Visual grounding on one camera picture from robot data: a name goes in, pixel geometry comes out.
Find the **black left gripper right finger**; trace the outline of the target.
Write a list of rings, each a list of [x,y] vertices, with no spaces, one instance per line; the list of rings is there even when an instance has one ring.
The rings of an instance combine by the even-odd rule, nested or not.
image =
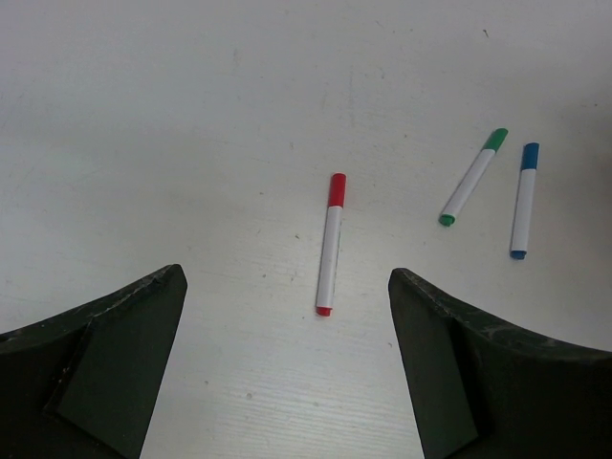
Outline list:
[[[607,458],[611,355],[514,325],[396,269],[391,315],[427,458]]]

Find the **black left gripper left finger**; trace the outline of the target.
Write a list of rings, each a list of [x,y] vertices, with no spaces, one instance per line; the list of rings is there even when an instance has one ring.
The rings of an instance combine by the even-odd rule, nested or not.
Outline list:
[[[2,334],[2,457],[140,457],[185,298],[168,265]]]

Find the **blue cap white marker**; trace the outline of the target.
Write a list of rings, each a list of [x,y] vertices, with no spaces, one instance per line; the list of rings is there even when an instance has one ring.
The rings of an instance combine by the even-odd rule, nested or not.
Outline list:
[[[539,150],[537,142],[527,143],[523,148],[510,246],[513,260],[524,260],[528,251]]]

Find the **green cap white marker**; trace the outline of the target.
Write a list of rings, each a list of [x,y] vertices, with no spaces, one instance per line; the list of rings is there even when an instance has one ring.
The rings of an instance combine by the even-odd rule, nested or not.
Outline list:
[[[457,216],[474,192],[489,163],[506,140],[508,133],[509,130],[504,127],[492,131],[439,215],[438,222],[442,226],[449,228],[456,222]]]

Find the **red cap marker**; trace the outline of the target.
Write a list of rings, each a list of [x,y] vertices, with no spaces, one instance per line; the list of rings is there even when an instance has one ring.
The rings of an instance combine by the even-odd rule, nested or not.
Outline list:
[[[339,239],[345,199],[346,175],[335,173],[330,180],[328,206],[317,280],[316,314],[329,317],[333,311]]]

